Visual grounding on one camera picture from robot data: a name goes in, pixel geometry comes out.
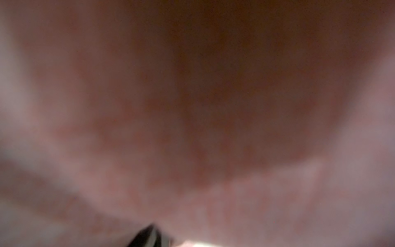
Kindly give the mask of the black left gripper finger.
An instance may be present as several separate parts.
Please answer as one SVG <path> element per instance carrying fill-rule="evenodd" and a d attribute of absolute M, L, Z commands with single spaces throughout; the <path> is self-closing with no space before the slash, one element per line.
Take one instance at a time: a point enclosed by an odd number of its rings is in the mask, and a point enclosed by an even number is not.
<path fill-rule="evenodd" d="M 171 238 L 151 224 L 142 229 L 127 247 L 171 247 Z"/>

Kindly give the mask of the pink feather pillow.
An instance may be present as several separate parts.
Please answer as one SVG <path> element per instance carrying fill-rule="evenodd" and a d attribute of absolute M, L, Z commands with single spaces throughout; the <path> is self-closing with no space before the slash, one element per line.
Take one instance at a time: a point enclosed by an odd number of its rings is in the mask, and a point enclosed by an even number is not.
<path fill-rule="evenodd" d="M 1 246 L 395 244 L 394 1 L 1 1 Z"/>

